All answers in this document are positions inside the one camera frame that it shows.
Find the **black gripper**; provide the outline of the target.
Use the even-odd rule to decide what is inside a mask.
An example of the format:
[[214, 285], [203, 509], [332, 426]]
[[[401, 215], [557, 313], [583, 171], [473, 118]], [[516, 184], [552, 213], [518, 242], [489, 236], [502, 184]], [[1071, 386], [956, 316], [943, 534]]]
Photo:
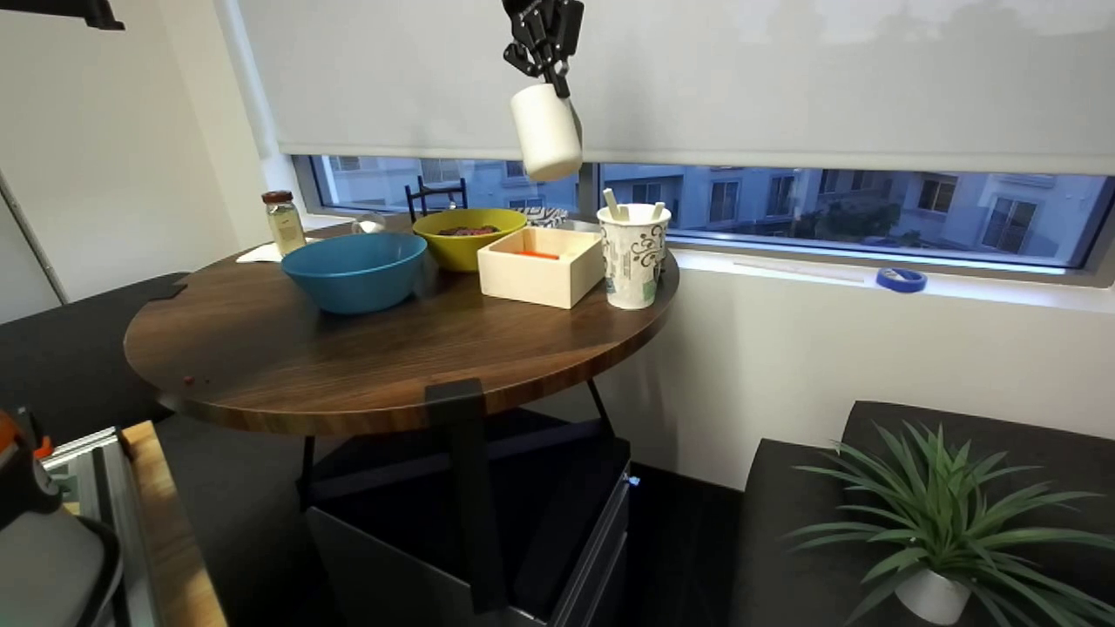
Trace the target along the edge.
[[554, 95], [569, 100], [569, 47], [577, 41], [583, 16], [583, 0], [509, 0], [512, 41], [502, 47], [502, 59], [527, 77], [542, 73]]

